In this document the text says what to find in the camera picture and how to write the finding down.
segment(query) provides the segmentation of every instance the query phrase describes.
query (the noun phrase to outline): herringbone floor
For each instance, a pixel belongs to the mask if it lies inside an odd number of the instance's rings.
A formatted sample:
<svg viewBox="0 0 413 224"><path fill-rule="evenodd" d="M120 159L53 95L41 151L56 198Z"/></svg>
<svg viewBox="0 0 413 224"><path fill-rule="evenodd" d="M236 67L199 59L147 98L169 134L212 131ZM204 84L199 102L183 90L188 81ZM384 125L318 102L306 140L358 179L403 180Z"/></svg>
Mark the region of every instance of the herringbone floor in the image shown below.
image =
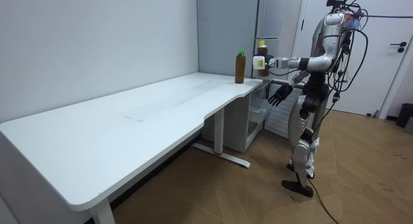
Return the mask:
<svg viewBox="0 0 413 224"><path fill-rule="evenodd" d="M394 122L331 112L316 154L318 189L340 223L413 223L413 136ZM190 148L114 211L116 223L262 224L333 221L317 197L284 189L289 146L261 133L249 169Z"/></svg>

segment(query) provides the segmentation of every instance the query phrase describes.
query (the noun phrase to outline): desk surface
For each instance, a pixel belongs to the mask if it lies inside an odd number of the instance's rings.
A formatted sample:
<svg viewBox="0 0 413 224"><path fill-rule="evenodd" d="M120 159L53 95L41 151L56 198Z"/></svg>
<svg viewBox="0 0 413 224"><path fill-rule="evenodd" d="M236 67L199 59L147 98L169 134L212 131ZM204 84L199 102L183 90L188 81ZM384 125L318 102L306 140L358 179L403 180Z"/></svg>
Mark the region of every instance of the desk surface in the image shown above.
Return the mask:
<svg viewBox="0 0 413 224"><path fill-rule="evenodd" d="M0 124L75 211L90 209L261 84L194 73Z"/></svg>

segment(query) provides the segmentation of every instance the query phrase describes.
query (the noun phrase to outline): black base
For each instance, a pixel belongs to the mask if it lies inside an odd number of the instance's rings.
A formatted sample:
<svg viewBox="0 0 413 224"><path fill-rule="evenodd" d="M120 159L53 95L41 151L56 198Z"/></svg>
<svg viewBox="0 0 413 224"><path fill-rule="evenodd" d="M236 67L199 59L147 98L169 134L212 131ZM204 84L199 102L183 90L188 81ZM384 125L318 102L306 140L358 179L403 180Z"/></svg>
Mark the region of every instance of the black base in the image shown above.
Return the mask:
<svg viewBox="0 0 413 224"><path fill-rule="evenodd" d="M301 195L304 195L308 198L312 198L314 195L312 191L312 187L307 186L306 188L303 188L301 186L300 182L297 181L282 181L281 182L282 186L292 192L297 192Z"/></svg>
<svg viewBox="0 0 413 224"><path fill-rule="evenodd" d="M295 172L294 166L292 166L291 163L287 164L287 168L290 169L291 171ZM314 179L316 176L316 173L313 173L312 176L307 175L307 179Z"/></svg>

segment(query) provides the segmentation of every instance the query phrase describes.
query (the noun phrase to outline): bottle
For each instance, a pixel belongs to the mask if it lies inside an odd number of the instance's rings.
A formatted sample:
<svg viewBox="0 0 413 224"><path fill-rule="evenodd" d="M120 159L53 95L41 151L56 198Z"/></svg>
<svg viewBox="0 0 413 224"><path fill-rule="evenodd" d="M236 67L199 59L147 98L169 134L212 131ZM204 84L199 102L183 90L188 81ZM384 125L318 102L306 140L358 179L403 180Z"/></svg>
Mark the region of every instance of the bottle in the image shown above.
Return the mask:
<svg viewBox="0 0 413 224"><path fill-rule="evenodd" d="M259 56L264 56L264 57L267 58L267 55L268 55L268 47L266 46L264 40L261 40L261 41L259 42L259 46L258 46L258 48L257 48L257 54L258 54ZM265 67L264 70L259 70L258 73L259 73L259 75L262 76L262 77L267 77L267 76L270 75L270 72L268 72L268 68L267 68L267 67Z"/></svg>
<svg viewBox="0 0 413 224"><path fill-rule="evenodd" d="M235 65L235 83L244 83L245 60L244 50L241 49L238 51Z"/></svg>

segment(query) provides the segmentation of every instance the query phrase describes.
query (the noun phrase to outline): white door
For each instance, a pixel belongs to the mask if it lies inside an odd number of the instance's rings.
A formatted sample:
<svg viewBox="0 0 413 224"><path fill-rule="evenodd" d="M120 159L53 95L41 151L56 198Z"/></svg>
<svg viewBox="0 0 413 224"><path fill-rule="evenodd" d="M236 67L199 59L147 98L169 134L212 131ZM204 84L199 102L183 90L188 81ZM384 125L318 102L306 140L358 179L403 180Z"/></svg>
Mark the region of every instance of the white door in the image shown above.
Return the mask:
<svg viewBox="0 0 413 224"><path fill-rule="evenodd" d="M298 57L309 57L312 36L317 24L331 7L326 7L327 0L308 0L303 22L303 30L299 38ZM370 15L413 15L411 0L357 0ZM390 44L410 43L413 35L413 19L370 18L363 30L368 36L368 52L363 67L359 71L352 86L341 93L341 99L334 110L366 115L380 111L393 79L403 60L406 49L398 52L400 46ZM348 67L348 80L353 79L365 49L365 40L356 33L353 53Z"/></svg>

